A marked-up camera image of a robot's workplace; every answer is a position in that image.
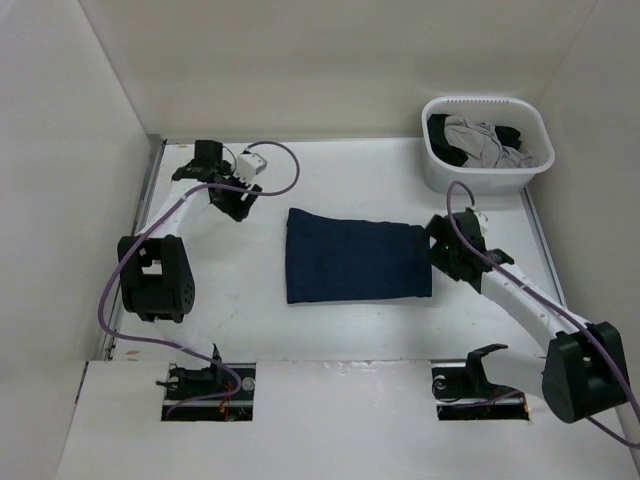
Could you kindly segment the dark blue denim trousers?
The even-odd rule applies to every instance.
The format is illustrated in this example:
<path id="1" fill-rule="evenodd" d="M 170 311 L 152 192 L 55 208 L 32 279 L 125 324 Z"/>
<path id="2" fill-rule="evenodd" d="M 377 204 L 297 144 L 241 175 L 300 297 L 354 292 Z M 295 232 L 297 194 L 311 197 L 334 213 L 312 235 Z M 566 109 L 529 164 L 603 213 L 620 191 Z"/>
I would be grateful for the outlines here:
<path id="1" fill-rule="evenodd" d="M 341 220 L 291 208 L 286 223 L 287 303 L 364 302 L 432 296 L 423 228 Z"/>

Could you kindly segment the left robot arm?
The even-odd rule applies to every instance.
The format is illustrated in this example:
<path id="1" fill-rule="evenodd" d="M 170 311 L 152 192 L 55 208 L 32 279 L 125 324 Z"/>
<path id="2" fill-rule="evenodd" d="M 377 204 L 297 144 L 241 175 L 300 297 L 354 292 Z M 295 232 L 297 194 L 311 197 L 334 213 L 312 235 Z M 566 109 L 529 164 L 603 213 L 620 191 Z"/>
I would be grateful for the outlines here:
<path id="1" fill-rule="evenodd" d="M 166 388 L 180 400 L 214 398 L 227 388 L 217 346 L 187 320 L 196 300 L 187 238 L 198 217 L 215 207 L 241 222 L 263 191 L 256 179 L 266 160 L 249 149 L 226 158 L 227 151 L 218 141 L 196 141 L 192 159 L 172 174 L 156 214 L 117 246 L 123 306 L 153 327 L 150 343 L 175 351 L 174 380 Z"/>

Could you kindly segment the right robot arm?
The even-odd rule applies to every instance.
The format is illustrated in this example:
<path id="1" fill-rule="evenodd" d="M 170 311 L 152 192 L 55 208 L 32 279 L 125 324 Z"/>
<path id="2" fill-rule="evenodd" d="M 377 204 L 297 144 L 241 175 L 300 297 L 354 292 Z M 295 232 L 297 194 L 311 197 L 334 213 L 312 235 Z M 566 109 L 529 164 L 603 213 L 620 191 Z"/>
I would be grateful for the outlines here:
<path id="1" fill-rule="evenodd" d="M 469 352 L 463 377 L 450 388 L 452 397 L 482 398 L 514 389 L 543 399 L 567 424 L 625 403 L 639 407 L 618 330 L 566 310 L 531 282 L 511 256 L 487 249 L 472 209 L 433 216 L 419 244 L 436 269 L 498 305 L 543 351 L 525 355 L 493 343 Z"/>

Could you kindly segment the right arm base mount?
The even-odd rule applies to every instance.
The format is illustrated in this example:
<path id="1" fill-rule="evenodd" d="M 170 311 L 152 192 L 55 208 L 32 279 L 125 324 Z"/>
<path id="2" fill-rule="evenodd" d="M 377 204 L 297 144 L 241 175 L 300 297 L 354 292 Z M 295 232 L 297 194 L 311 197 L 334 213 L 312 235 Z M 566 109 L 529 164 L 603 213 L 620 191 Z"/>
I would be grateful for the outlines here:
<path id="1" fill-rule="evenodd" d="M 476 382 L 463 361 L 431 364 L 440 421 L 529 421 L 526 396 L 512 387 Z"/>

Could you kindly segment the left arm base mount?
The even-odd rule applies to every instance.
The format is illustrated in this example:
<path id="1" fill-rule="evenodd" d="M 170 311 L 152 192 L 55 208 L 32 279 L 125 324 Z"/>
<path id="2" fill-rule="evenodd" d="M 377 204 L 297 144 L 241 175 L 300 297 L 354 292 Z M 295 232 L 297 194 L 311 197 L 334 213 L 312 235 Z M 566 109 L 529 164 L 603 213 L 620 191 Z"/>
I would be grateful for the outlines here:
<path id="1" fill-rule="evenodd" d="M 187 370 L 172 365 L 164 389 L 162 421 L 248 422 L 253 419 L 256 393 L 255 363 L 228 364 L 240 378 L 215 366 Z"/>

